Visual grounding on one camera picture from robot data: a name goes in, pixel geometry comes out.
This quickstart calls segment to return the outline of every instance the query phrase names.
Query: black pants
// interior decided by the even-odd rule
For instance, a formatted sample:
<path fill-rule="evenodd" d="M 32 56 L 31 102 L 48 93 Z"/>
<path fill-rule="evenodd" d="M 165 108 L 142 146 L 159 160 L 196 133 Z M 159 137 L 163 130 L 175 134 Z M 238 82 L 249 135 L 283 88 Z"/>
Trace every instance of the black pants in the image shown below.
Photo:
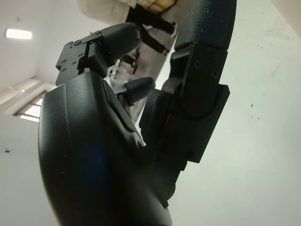
<path fill-rule="evenodd" d="M 174 32 L 173 24 L 163 20 L 158 15 L 144 9 L 140 5 L 137 5 L 135 8 L 130 8 L 127 16 L 127 22 L 135 22 L 139 24 L 142 41 L 159 53 L 163 53 L 163 51 L 166 49 L 165 46 L 151 37 L 148 31 L 142 25 L 151 25 L 154 28 L 163 30 L 168 34 L 172 34 Z"/>

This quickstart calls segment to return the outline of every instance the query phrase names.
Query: robotic hand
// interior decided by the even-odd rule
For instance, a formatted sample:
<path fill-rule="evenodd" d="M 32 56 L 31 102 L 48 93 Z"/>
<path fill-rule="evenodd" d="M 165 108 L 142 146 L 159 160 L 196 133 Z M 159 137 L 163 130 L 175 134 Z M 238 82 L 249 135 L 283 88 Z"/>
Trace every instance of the robotic hand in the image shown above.
<path fill-rule="evenodd" d="M 107 68 L 140 43 L 126 23 L 64 46 L 43 100 L 44 185 L 64 226 L 170 226 L 168 199 L 187 161 L 199 163 L 230 94 L 220 85 L 236 0 L 194 0 L 162 90 L 149 79 L 113 91 Z M 147 95 L 142 138 L 128 107 Z"/>

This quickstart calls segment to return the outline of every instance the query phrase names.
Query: white wall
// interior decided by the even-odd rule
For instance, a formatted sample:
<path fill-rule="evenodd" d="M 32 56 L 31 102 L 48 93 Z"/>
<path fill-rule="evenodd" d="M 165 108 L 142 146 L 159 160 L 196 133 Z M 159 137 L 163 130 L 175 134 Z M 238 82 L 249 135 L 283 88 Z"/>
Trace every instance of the white wall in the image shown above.
<path fill-rule="evenodd" d="M 108 25 L 83 15 L 76 0 L 57 2 L 48 27 L 37 77 L 54 84 L 59 72 L 55 65 L 64 45 L 105 27 Z"/>
<path fill-rule="evenodd" d="M 36 74 L 54 0 L 0 0 L 0 90 Z M 4 37 L 5 29 L 29 30 L 32 40 Z"/>
<path fill-rule="evenodd" d="M 32 99 L 38 84 L 29 92 L 0 106 L 0 225 L 55 226 L 41 178 L 38 157 L 38 123 L 4 114 L 24 99 Z"/>
<path fill-rule="evenodd" d="M 238 0 L 221 80 L 231 96 L 201 163 L 179 177 L 174 226 L 301 225 L 300 59 L 269 0 Z"/>

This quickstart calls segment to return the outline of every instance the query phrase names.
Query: cardboard box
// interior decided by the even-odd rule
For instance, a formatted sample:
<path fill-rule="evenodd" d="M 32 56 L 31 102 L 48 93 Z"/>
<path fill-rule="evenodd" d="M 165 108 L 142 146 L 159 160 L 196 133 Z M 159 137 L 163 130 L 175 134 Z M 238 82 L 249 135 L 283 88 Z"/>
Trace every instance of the cardboard box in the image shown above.
<path fill-rule="evenodd" d="M 175 0 L 139 0 L 138 4 L 143 6 L 144 8 L 160 13 L 165 9 L 174 5 Z"/>
<path fill-rule="evenodd" d="M 155 3 L 156 0 L 139 0 L 138 4 L 148 9 L 151 5 Z"/>
<path fill-rule="evenodd" d="M 155 4 L 162 9 L 167 9 L 174 4 L 174 0 L 157 0 Z"/>
<path fill-rule="evenodd" d="M 149 7 L 149 10 L 160 13 L 162 12 L 164 9 L 161 8 L 160 6 L 158 6 L 157 4 L 153 4 Z"/>

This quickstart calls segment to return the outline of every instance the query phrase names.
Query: white ceiling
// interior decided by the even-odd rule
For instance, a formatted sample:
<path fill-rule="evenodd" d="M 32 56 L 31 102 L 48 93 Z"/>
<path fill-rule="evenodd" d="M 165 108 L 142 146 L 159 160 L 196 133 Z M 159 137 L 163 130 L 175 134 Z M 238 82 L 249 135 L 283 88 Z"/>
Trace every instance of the white ceiling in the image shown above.
<path fill-rule="evenodd" d="M 36 75 L 53 0 L 0 0 L 0 90 Z M 7 28 L 29 30 L 32 40 L 4 37 Z"/>
<path fill-rule="evenodd" d="M 33 76 L 55 83 L 63 46 L 105 27 L 75 0 L 0 0 L 0 90 Z M 31 31 L 32 40 L 5 38 L 7 28 Z"/>

